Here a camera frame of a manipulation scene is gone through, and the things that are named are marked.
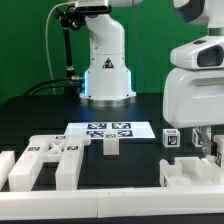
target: robot camera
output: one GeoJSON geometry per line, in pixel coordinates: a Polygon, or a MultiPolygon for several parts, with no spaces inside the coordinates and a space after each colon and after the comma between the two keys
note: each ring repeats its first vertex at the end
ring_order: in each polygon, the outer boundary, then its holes
{"type": "Polygon", "coordinates": [[[78,0],[75,3],[75,9],[78,14],[98,15],[111,12],[109,0],[78,0]]]}

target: black tabletop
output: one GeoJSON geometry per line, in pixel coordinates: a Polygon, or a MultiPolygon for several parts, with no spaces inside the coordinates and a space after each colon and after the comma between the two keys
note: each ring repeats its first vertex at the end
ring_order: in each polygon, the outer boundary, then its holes
{"type": "MultiPolygon", "coordinates": [[[[176,156],[202,157],[191,142],[192,129],[181,129],[181,146],[165,148],[162,129],[172,128],[162,116],[162,94],[138,94],[134,103],[117,108],[97,108],[65,96],[15,97],[0,106],[0,152],[21,155],[33,135],[63,134],[68,123],[148,121],[155,139],[120,140],[119,156],[103,156],[102,140],[85,147],[78,189],[159,187],[159,161],[170,164],[176,156]]],[[[221,133],[222,127],[215,130],[221,133]]],[[[33,191],[54,190],[57,164],[44,164],[33,191]]],[[[223,223],[223,214],[149,216],[107,219],[37,220],[32,223],[223,223]]]]}

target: cable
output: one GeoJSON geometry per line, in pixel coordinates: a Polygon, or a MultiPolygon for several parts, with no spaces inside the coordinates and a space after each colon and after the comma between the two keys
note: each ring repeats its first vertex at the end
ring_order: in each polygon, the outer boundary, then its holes
{"type": "Polygon", "coordinates": [[[39,88],[39,89],[37,89],[36,91],[34,91],[31,95],[33,96],[33,95],[36,95],[36,93],[38,93],[38,92],[40,92],[40,91],[42,91],[42,90],[46,90],[46,89],[58,89],[58,88],[64,88],[64,87],[66,87],[66,86],[69,86],[69,85],[61,85],[61,86],[46,86],[46,87],[42,87],[42,88],[39,88]]]}
{"type": "Polygon", "coordinates": [[[136,45],[137,45],[138,60],[139,60],[140,68],[142,71],[142,79],[143,79],[143,83],[144,83],[145,92],[148,93],[145,69],[143,66],[142,53],[141,53],[141,47],[140,47],[140,41],[139,41],[138,29],[137,29],[137,19],[136,19],[137,16],[136,16],[136,10],[135,10],[135,0],[132,0],[132,8],[133,8],[133,27],[134,27],[135,40],[136,40],[136,45]]]}
{"type": "Polygon", "coordinates": [[[30,94],[35,89],[37,89],[41,86],[44,86],[44,85],[54,84],[54,83],[57,83],[57,82],[70,81],[70,80],[71,80],[71,78],[62,78],[62,79],[54,79],[54,80],[50,80],[50,81],[41,82],[41,83],[31,87],[30,89],[28,89],[23,95],[27,96],[28,94],[30,94]]]}
{"type": "Polygon", "coordinates": [[[50,23],[50,18],[53,14],[53,12],[55,11],[56,8],[58,7],[61,7],[61,6],[65,6],[65,5],[72,5],[74,4],[75,1],[73,2],[64,2],[64,3],[61,3],[61,4],[58,4],[56,6],[54,6],[48,17],[47,17],[47,21],[46,21],[46,26],[45,26],[45,44],[46,44],[46,54],[47,54],[47,63],[48,63],[48,69],[49,69],[49,72],[50,72],[50,77],[51,77],[51,80],[54,80],[54,73],[52,71],[52,66],[51,66],[51,60],[50,60],[50,53],[49,53],[49,38],[48,38],[48,34],[49,34],[49,23],[50,23]]]}

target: small cube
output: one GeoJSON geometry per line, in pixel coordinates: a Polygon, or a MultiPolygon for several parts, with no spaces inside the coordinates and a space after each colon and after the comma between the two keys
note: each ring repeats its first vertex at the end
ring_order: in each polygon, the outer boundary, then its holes
{"type": "Polygon", "coordinates": [[[119,138],[115,131],[106,131],[103,139],[103,154],[119,155],[119,138]]]}
{"type": "MultiPolygon", "coordinates": [[[[207,133],[207,135],[208,138],[211,140],[211,133],[207,133]]],[[[194,144],[195,147],[202,147],[202,141],[194,128],[192,130],[192,143],[194,144]]]]}
{"type": "Polygon", "coordinates": [[[163,129],[163,144],[166,148],[180,147],[180,132],[177,129],[163,129]]]}

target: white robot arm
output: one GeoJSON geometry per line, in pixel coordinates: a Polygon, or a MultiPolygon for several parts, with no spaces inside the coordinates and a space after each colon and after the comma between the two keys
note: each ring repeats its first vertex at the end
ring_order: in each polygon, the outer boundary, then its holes
{"type": "Polygon", "coordinates": [[[209,35],[171,52],[175,68],[167,77],[163,115],[176,128],[224,124],[224,10],[223,0],[173,0],[187,23],[208,25],[209,35]]]}
{"type": "Polygon", "coordinates": [[[117,106],[132,101],[131,73],[125,65],[124,29],[104,11],[128,7],[143,0],[77,0],[74,9],[87,15],[90,67],[85,73],[82,102],[97,106],[117,106]]]}

